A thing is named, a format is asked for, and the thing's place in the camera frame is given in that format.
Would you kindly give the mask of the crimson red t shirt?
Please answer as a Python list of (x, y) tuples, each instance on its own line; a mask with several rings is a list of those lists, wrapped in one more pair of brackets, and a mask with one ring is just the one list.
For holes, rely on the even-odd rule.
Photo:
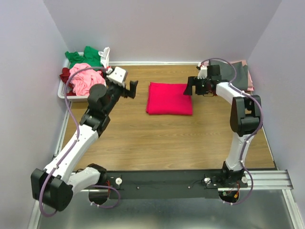
[(149, 115), (192, 115), (191, 96), (184, 95), (185, 83), (154, 83), (148, 87), (146, 113)]

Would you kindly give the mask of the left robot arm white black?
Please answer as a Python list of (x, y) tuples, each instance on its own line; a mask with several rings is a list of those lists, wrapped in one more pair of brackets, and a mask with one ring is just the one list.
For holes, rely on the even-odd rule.
[(35, 169), (30, 176), (32, 195), (39, 202), (43, 215), (53, 216), (44, 211), (45, 205), (56, 212), (63, 211), (72, 197), (87, 187), (112, 188), (108, 185), (107, 170), (102, 166), (90, 164), (78, 173), (72, 171), (107, 128), (109, 114), (120, 97), (135, 98), (137, 84), (138, 81), (131, 81), (128, 89), (112, 82), (91, 87), (88, 108), (70, 141), (43, 170)]

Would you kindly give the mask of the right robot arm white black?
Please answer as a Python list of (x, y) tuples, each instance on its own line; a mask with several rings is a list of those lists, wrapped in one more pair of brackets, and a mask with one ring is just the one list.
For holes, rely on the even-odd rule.
[(230, 127), (233, 140), (228, 157), (216, 181), (225, 187), (242, 181), (245, 159), (251, 141), (263, 125), (261, 98), (250, 95), (224, 80), (219, 65), (204, 66), (199, 63), (197, 76), (188, 78), (184, 95), (192, 95), (193, 87), (197, 95), (213, 94), (222, 97), (231, 105)]

